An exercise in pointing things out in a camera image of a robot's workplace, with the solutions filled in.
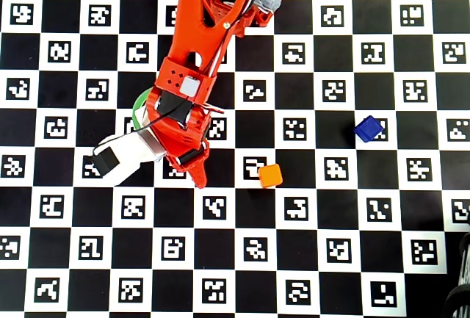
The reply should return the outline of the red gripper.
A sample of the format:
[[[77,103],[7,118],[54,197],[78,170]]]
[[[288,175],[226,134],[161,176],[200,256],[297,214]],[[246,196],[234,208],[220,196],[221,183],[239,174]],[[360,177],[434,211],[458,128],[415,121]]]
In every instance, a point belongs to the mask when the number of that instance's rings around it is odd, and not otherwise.
[[[151,129],[166,150],[169,163],[177,170],[186,170],[195,186],[207,185],[205,161],[209,156],[206,133],[211,122],[208,110],[192,110],[186,127],[170,116],[155,122]]]

